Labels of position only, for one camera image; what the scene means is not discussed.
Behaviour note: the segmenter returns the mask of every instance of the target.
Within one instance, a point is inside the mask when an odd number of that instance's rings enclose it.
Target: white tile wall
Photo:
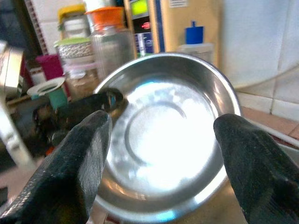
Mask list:
[[[251,94],[237,93],[241,106],[270,113],[272,99],[267,97],[253,96]]]
[[[299,121],[299,104],[275,99],[273,102],[272,114],[282,118]]]
[[[60,8],[83,3],[83,0],[32,0],[39,22],[57,21]]]
[[[275,99],[299,104],[299,67],[278,77],[276,85]]]
[[[60,40],[60,32],[58,31],[58,22],[42,22],[40,27],[45,39],[49,54],[56,54],[54,42]]]
[[[275,87],[275,79],[271,79],[269,81],[263,82],[258,85],[238,89],[238,91],[261,96],[261,97],[273,98],[274,87]]]
[[[279,72],[299,64],[299,0],[291,0],[282,45]]]
[[[223,1],[222,69],[233,86],[277,74],[289,1]]]

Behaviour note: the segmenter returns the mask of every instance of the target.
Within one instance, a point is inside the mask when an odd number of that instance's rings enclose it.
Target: pink container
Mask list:
[[[58,55],[43,55],[36,57],[40,63],[47,80],[63,76],[63,70]]]

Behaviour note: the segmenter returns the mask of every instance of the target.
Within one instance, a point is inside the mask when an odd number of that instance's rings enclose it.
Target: yellow lid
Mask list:
[[[77,4],[77,5],[72,5],[72,6],[67,6],[60,8],[58,10],[58,20],[59,24],[61,24],[62,19],[69,13],[76,13],[76,12],[82,12],[85,13],[85,6],[84,4]]]

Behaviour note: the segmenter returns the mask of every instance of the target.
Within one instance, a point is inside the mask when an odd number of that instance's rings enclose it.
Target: bowl rim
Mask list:
[[[120,74],[122,70],[130,67],[131,65],[152,58],[170,57],[170,56],[182,57],[189,60],[193,60],[195,62],[204,65],[207,69],[209,69],[214,75],[216,75],[216,77],[221,81],[221,83],[227,90],[228,95],[230,96],[233,104],[234,113],[239,116],[242,115],[238,97],[236,95],[236,92],[232,84],[229,82],[227,77],[223,75],[214,65],[200,58],[193,57],[187,54],[182,54],[182,53],[158,53],[158,54],[152,54],[145,57],[140,57],[133,61],[130,61],[124,64],[123,66],[121,66],[120,68],[116,69],[109,76],[107,76],[94,90],[94,93],[98,93],[102,88],[107,87],[110,84],[110,82],[114,81],[118,77],[118,74]],[[216,176],[214,176],[211,182],[209,182],[209,184],[206,185],[205,188],[202,189],[198,194],[181,202],[180,204],[173,206],[171,209],[159,210],[155,212],[134,212],[134,211],[121,209],[105,201],[98,194],[96,195],[95,202],[99,204],[101,207],[103,207],[105,210],[107,210],[110,215],[114,217],[118,217],[122,220],[126,220],[133,223],[163,223],[163,222],[177,219],[185,215],[186,213],[197,209],[199,206],[201,206],[206,201],[208,201],[212,196],[214,196],[215,193],[227,183],[227,181],[228,181],[228,177],[225,171],[225,167],[224,165],[222,165],[219,172],[216,174]]]

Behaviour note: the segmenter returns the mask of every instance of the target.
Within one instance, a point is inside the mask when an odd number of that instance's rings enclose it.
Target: green lid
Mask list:
[[[56,41],[54,43],[54,47],[63,46],[63,45],[73,45],[73,44],[78,44],[78,43],[86,43],[86,42],[90,42],[89,37],[67,38],[67,39],[63,39],[61,41]]]

